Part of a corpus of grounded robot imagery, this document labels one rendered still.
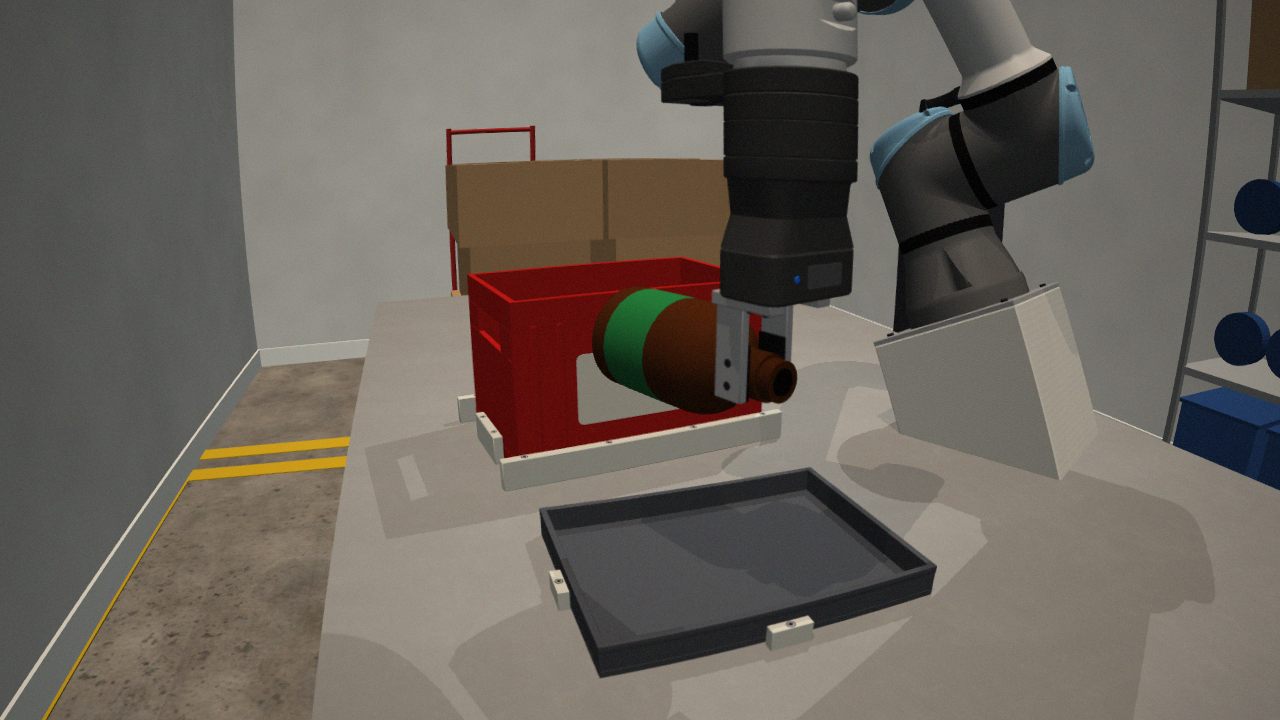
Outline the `brown bottle with green label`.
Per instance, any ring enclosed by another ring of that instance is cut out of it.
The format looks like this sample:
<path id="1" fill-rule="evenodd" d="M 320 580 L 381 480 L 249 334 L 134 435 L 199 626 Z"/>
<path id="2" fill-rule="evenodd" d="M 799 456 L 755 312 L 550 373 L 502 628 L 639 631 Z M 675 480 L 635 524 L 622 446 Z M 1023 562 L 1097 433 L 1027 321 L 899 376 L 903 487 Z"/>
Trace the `brown bottle with green label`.
<path id="1" fill-rule="evenodd" d="M 634 286 L 614 293 L 593 328 L 593 356 L 614 383 L 687 413 L 709 415 L 739 405 L 716 396 L 717 305 Z M 751 345 L 749 397 L 785 404 L 797 384 L 794 363 Z"/>

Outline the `red plastic crate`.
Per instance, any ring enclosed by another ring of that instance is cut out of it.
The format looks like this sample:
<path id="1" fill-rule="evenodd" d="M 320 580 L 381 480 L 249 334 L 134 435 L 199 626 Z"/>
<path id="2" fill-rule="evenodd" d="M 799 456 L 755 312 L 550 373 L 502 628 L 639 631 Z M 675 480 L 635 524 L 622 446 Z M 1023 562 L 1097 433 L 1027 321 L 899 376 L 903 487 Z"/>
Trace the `red plastic crate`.
<path id="1" fill-rule="evenodd" d="M 475 273 L 467 282 L 476 413 L 499 430 L 504 457 L 762 413 L 753 398 L 724 413 L 687 413 L 609 380 L 593 356 L 596 316 L 618 290 L 712 301 L 721 266 L 657 258 Z"/>

